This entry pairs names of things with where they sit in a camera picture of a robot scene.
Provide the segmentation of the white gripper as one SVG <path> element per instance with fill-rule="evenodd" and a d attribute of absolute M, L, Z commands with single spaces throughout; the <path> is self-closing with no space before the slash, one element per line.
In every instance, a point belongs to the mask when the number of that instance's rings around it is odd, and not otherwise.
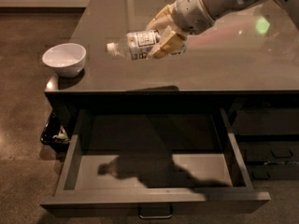
<path fill-rule="evenodd" d="M 185 52 L 187 36 L 174 30 L 174 23 L 189 34 L 200 35 L 214 22 L 203 0 L 176 0 L 174 5 L 166 5 L 146 27 L 147 30 L 163 30 L 160 41 L 152 47 L 148 57 L 162 59 Z"/>

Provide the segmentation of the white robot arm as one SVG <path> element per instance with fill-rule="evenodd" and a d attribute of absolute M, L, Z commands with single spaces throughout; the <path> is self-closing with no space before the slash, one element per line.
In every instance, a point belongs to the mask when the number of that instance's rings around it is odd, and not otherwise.
<path fill-rule="evenodd" d="M 224 15 L 257 6 L 267 0 L 176 0 L 165 6 L 147 25 L 158 30 L 160 42 L 149 52 L 161 59 L 180 49 L 188 35 L 200 35 Z M 274 0 L 296 25 L 299 24 L 299 0 Z"/>

